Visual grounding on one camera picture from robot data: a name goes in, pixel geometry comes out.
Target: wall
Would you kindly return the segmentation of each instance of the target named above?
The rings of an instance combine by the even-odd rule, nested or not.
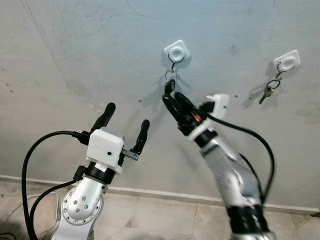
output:
[[[319,207],[318,0],[0,0],[0,6],[0,174],[20,176],[39,137],[88,130],[112,101],[109,127],[126,135],[127,148],[142,120],[151,121],[143,155],[125,161],[113,186],[218,197],[198,148],[161,101],[170,66],[163,48],[182,39],[191,59],[177,65],[177,88],[195,103],[229,94],[226,120],[270,143],[277,170],[268,202]],[[293,49],[301,66],[259,105],[275,75],[272,59]],[[217,129],[265,181],[269,162],[261,144]],[[32,156],[28,177],[70,180],[85,154],[70,137],[50,139]]]

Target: black cable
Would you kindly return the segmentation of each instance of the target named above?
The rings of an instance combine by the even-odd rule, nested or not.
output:
[[[255,176],[257,182],[258,182],[258,191],[259,191],[259,195],[260,195],[260,199],[262,200],[264,198],[264,194],[262,192],[262,189],[261,189],[261,182],[260,182],[260,179],[254,169],[254,167],[251,165],[250,161],[248,159],[246,159],[245,156],[243,156],[241,153],[239,153],[241,158],[245,161],[245,163],[248,165],[248,167],[250,168],[251,172],[253,173],[253,175]]]
[[[23,205],[23,213],[24,213],[24,220],[25,220],[25,225],[26,229],[28,232],[28,235],[30,237],[30,240],[38,240],[37,235],[35,233],[35,230],[33,229],[33,226],[31,225],[30,222],[30,217],[29,217],[29,210],[28,210],[28,198],[27,198],[27,167],[28,167],[28,162],[30,159],[31,154],[33,151],[36,149],[36,147],[42,143],[44,140],[56,136],[56,135],[71,135],[75,136],[75,132],[72,131],[55,131],[52,133],[49,133],[43,137],[41,137],[38,141],[36,141],[29,151],[27,152],[24,161],[23,161],[23,166],[22,166],[22,174],[21,174],[21,192],[22,192],[22,205]]]
[[[10,236],[14,237],[14,240],[17,240],[16,235],[14,235],[14,234],[11,233],[11,232],[3,232],[3,233],[0,233],[0,236],[3,236],[3,235],[10,235]]]
[[[34,216],[35,216],[35,211],[36,211],[36,208],[38,206],[38,204],[40,203],[40,201],[45,197],[47,196],[49,193],[51,193],[52,191],[55,191],[55,190],[58,190],[58,189],[61,189],[61,188],[64,188],[64,187],[67,187],[67,186],[70,186],[74,183],[76,183],[77,181],[76,180],[72,180],[72,181],[68,181],[66,183],[63,183],[63,184],[60,184],[60,185],[57,185],[57,186],[53,186],[51,188],[49,188],[47,191],[45,191],[44,193],[42,193],[33,203],[32,205],[32,208],[30,210],[30,215],[29,215],[29,221],[30,221],[30,225],[33,229],[34,228]]]
[[[275,175],[275,157],[274,157],[274,154],[271,150],[271,147],[269,146],[269,144],[267,143],[267,141],[262,137],[260,136],[258,133],[250,130],[250,129],[247,129],[247,128],[244,128],[244,127],[241,127],[241,126],[237,126],[237,125],[233,125],[229,122],[226,122],[226,121],[223,121],[221,119],[218,119],[218,118],[215,118],[214,116],[211,116],[209,113],[206,112],[206,116],[219,123],[219,124],[222,124],[222,125],[225,125],[229,128],[233,128],[233,129],[237,129],[239,131],[242,131],[242,132],[245,132],[247,134],[250,134],[252,136],[254,136],[256,139],[258,139],[263,145],[264,147],[266,148],[268,154],[269,154],[269,158],[270,158],[270,173],[269,173],[269,177],[268,177],[268,180],[266,182],[266,186],[265,186],[265,190],[264,190],[264,194],[262,196],[262,199],[261,199],[261,203],[262,205],[266,202],[266,199],[267,199],[267,196],[269,194],[269,191],[270,191],[270,187],[271,187],[271,184],[273,182],[273,179],[274,179],[274,175]]]

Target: black rubber joint cover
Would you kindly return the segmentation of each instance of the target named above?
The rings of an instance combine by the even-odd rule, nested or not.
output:
[[[124,163],[125,155],[120,153],[118,165],[122,166]],[[104,182],[106,185],[111,184],[112,180],[114,179],[114,176],[116,174],[115,171],[113,171],[111,168],[107,168],[105,172],[99,170],[95,167],[96,163],[91,161],[89,166],[87,167],[85,171],[85,175],[91,176],[95,179],[98,179],[102,182]]]
[[[194,141],[200,148],[202,148],[216,136],[218,136],[218,133],[216,131],[210,131],[209,129],[207,129],[199,136],[197,136]]]
[[[232,206],[226,208],[234,234],[269,232],[261,205]]]

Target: white plastic bracket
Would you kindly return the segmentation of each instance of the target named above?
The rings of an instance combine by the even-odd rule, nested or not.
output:
[[[173,62],[180,62],[183,59],[187,59],[190,57],[190,53],[184,42],[182,40],[178,40],[171,45],[167,46],[164,50],[165,55],[169,55],[169,58]]]
[[[226,116],[228,105],[229,105],[229,95],[223,93],[217,93],[214,95],[206,96],[207,102],[214,102],[213,111],[210,113],[211,116],[217,119],[223,119]],[[206,129],[213,128],[213,121],[209,118],[203,121],[201,125],[196,127],[187,137],[189,141],[193,141]]]
[[[120,153],[124,147],[125,137],[111,132],[106,127],[95,130],[89,139],[86,160],[95,162],[96,167],[105,172],[107,168],[121,174],[123,169],[118,165]]]
[[[272,61],[277,72],[287,72],[300,65],[300,58],[297,50],[290,51]]]

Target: metal bracket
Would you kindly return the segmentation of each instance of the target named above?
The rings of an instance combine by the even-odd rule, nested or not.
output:
[[[126,150],[126,149],[123,149],[122,152],[121,152],[123,155],[125,155],[126,157],[128,158],[131,158],[135,161],[138,161],[140,155],[139,154],[136,154],[132,151],[129,151],[129,150]]]

